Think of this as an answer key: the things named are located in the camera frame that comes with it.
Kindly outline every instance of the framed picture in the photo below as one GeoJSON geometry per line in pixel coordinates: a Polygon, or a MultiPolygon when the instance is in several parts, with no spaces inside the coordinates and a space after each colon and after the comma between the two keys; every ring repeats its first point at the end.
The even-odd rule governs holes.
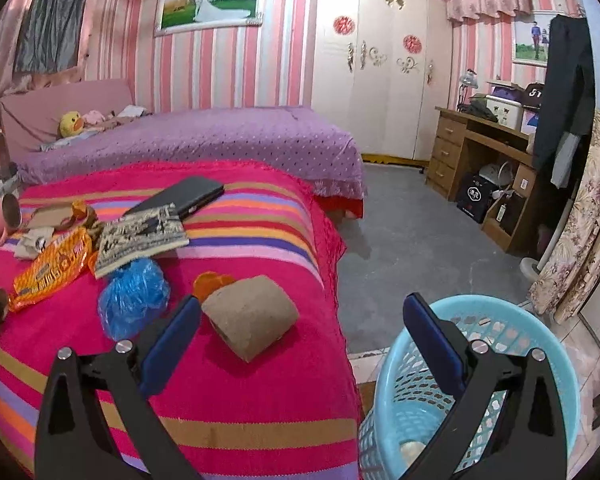
{"type": "Polygon", "coordinates": [[[549,57],[549,23],[561,12],[534,10],[513,22],[512,60],[525,65],[546,66],[549,57]]]}
{"type": "Polygon", "coordinates": [[[155,33],[262,25],[264,0],[158,0],[155,33]]]}

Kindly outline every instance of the tile floor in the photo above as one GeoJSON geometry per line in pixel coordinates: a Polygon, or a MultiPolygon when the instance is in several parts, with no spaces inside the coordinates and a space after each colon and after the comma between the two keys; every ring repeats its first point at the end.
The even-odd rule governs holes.
{"type": "MultiPolygon", "coordinates": [[[[580,431],[568,463],[568,480],[571,480],[592,457],[600,445],[600,428],[591,429],[594,418],[592,401],[600,394],[600,347],[579,317],[563,325],[545,316],[545,324],[564,345],[580,380],[580,431]]],[[[388,348],[350,354],[349,361],[358,384],[378,378],[388,348]]]]}
{"type": "Polygon", "coordinates": [[[391,344],[402,301],[486,294],[518,304],[530,283],[480,225],[424,184],[415,168],[365,164],[365,217],[339,226],[338,315],[349,352],[391,344]]]}

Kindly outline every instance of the white box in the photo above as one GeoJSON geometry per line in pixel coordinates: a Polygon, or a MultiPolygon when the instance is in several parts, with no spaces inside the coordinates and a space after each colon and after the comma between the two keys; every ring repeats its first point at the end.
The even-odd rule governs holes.
{"type": "Polygon", "coordinates": [[[522,104],[510,99],[487,95],[487,108],[498,118],[498,124],[520,131],[522,127],[522,104]]]}

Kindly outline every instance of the wardrobe handle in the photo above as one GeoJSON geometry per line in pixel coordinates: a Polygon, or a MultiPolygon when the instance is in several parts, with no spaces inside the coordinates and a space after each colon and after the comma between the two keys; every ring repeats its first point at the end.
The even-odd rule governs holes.
{"type": "Polygon", "coordinates": [[[353,72],[353,43],[349,43],[347,49],[347,64],[349,65],[349,72],[353,72]]]}
{"type": "Polygon", "coordinates": [[[366,41],[362,41],[360,49],[360,70],[364,70],[366,65],[366,41]]]}

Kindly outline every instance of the red bed skirt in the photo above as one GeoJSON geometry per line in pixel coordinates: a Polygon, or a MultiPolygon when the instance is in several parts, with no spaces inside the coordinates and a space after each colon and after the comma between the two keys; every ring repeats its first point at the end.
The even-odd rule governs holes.
{"type": "Polygon", "coordinates": [[[357,198],[345,198],[343,196],[317,196],[314,198],[320,207],[326,211],[350,211],[356,218],[362,218],[365,207],[364,202],[357,198]]]}

